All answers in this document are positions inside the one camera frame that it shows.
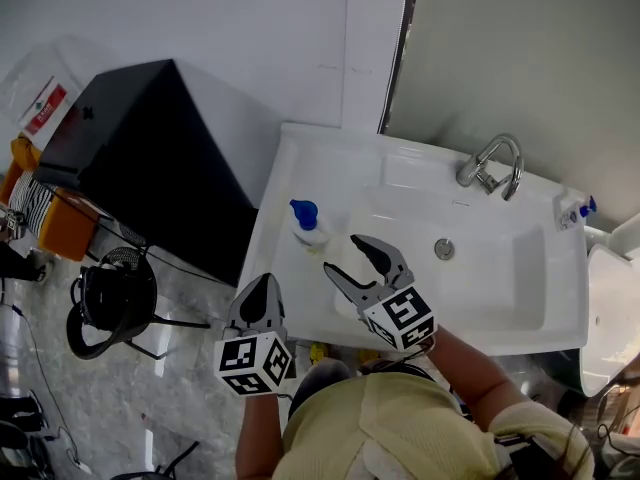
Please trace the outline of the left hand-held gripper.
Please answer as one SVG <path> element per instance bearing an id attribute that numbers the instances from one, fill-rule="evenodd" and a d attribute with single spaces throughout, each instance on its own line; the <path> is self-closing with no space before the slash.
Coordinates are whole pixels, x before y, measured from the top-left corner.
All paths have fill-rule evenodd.
<path id="1" fill-rule="evenodd" d="M 284 317 L 280 285 L 271 273 L 255 278 L 232 302 L 230 323 L 225 326 L 223 339 L 215 342 L 213 366 L 215 377 L 237 396 L 281 392 L 293 363 L 293 354 L 286 346 Z M 259 320 L 266 326 L 241 327 Z"/>

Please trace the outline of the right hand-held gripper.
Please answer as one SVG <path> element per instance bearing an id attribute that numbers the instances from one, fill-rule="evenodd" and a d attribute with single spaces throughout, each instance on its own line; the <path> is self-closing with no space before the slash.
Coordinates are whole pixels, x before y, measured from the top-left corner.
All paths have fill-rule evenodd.
<path id="1" fill-rule="evenodd" d="M 368 329 L 400 352 L 431 339 L 436 332 L 435 314 L 416 290 L 413 274 L 405 271 L 402 253 L 373 236 L 351 235 L 350 239 L 387 284 L 361 284 L 329 262 L 323 270 L 356 307 Z"/>

